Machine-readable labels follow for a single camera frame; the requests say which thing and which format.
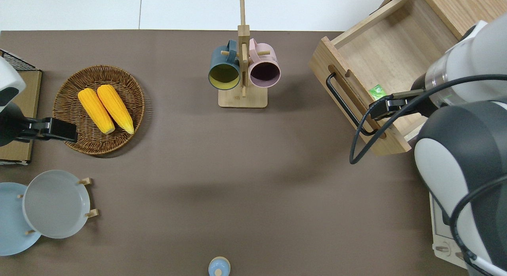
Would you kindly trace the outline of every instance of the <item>plate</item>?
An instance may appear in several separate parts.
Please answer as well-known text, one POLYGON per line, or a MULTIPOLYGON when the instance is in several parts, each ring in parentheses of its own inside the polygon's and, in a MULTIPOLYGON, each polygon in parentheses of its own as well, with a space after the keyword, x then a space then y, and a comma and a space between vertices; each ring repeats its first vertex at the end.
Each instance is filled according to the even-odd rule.
POLYGON ((27 223, 43 236, 68 238, 77 233, 88 219, 90 196, 79 178, 62 170, 39 174, 23 197, 23 215, 27 223))
POLYGON ((122 99, 132 117, 134 134, 145 115, 143 90, 136 79, 125 70, 110 65, 96 65, 76 72, 58 90, 53 103, 53 116, 77 126, 78 142, 65 144, 78 152, 88 155, 106 154, 121 148, 134 136, 116 123, 112 133, 103 134, 79 102, 79 91, 85 88, 96 91, 104 84, 112 85, 122 99))
POLYGON ((0 256, 20 253, 40 238, 38 232, 25 234, 31 227, 23 217, 23 200, 18 195, 26 189, 18 183, 0 183, 0 256))

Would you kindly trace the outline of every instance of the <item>black metal handle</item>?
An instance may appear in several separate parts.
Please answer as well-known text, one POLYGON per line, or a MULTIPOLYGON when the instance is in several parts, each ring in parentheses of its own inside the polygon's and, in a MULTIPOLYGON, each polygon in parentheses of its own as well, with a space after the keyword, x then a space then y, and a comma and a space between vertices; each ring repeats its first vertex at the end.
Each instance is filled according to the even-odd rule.
MULTIPOLYGON (((333 72, 328 76, 328 78, 326 79, 326 86, 331 91, 331 94, 333 94, 333 96, 336 98, 338 103, 340 103, 340 106, 342 106, 342 108, 345 110, 345 112, 352 120, 352 122, 355 124, 355 126, 359 126, 359 120, 357 119, 357 117, 355 117, 353 112, 350 110, 349 106, 345 103, 340 94, 338 94, 338 92, 336 91, 335 87, 333 87, 333 85, 331 84, 331 78, 335 76, 336 72, 333 72)), ((361 133, 363 135, 366 135, 367 137, 369 137, 370 135, 374 135, 375 132, 377 132, 377 129, 374 129, 373 131, 367 131, 365 128, 361 128, 361 133)))

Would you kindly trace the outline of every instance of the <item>round woven tray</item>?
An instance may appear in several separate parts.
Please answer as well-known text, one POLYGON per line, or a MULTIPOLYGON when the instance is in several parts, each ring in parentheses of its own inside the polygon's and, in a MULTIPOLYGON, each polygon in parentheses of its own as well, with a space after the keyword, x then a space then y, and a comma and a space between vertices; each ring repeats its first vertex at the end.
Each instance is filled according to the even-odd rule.
POLYGON ((77 126, 78 142, 65 142, 70 148, 90 155, 112 152, 132 139, 125 130, 114 123, 115 129, 109 135, 103 134, 78 99, 84 88, 97 90, 100 85, 114 87, 134 122, 134 134, 145 115, 145 96, 139 83, 123 69, 110 65, 97 65, 85 68, 70 76, 56 94, 53 103, 53 116, 77 126))

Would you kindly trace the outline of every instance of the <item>pink mug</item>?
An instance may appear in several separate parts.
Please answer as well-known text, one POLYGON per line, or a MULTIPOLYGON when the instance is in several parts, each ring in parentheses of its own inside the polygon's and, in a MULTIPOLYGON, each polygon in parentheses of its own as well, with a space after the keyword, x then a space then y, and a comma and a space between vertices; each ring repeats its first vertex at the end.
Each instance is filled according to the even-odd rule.
POLYGON ((275 51, 266 43, 257 43, 250 39, 250 66, 248 74, 253 85, 267 88, 275 85, 280 80, 280 67, 276 59, 275 51), (259 52, 269 51, 269 54, 259 55, 259 52))

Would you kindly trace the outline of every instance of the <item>corn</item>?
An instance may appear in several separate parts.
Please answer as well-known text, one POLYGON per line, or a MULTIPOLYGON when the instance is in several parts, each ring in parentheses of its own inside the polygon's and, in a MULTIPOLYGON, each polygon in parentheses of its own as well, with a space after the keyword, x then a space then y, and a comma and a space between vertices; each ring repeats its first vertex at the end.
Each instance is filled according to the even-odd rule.
POLYGON ((109 115, 112 116, 112 119, 116 121, 118 126, 133 135, 134 124, 132 123, 132 117, 130 117, 125 104, 123 104, 116 90, 111 85, 106 84, 98 87, 97 94, 109 112, 109 115))
POLYGON ((85 88, 81 90, 78 93, 78 99, 102 133, 107 135, 114 130, 114 124, 112 124, 109 114, 93 89, 85 88))

